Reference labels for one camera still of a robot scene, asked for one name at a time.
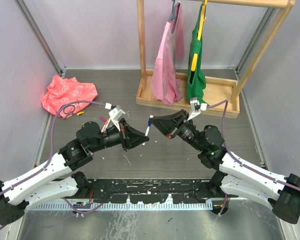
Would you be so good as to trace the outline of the blue capped white pen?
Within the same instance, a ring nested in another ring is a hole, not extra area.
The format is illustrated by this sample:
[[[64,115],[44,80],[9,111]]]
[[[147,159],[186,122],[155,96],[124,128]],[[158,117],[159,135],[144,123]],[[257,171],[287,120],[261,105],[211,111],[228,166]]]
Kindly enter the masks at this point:
[[[148,137],[148,135],[149,135],[150,127],[151,127],[151,124],[149,123],[147,128],[146,128],[146,131],[145,131],[145,136],[146,137]]]

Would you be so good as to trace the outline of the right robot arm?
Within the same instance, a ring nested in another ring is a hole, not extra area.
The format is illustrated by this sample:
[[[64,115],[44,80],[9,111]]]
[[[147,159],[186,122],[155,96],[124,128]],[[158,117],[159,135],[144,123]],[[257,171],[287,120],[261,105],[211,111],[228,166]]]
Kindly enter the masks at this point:
[[[209,181],[215,197],[238,196],[259,203],[281,220],[297,224],[300,218],[300,177],[274,173],[254,165],[227,150],[220,130],[206,125],[197,130],[189,114],[180,110],[171,115],[151,116],[149,123],[165,137],[180,137],[195,150],[198,159],[216,172]]]

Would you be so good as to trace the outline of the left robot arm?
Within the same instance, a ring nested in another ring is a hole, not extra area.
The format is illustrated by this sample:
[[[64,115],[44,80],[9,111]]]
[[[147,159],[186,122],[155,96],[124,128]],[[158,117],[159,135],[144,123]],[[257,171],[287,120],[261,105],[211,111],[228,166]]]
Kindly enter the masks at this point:
[[[68,142],[50,160],[9,181],[0,180],[0,225],[5,226],[20,219],[30,209],[58,198],[85,198],[91,186],[78,169],[93,160],[93,153],[122,146],[133,149],[149,137],[131,127],[125,119],[119,126],[106,131],[96,122],[82,125],[76,138]]]

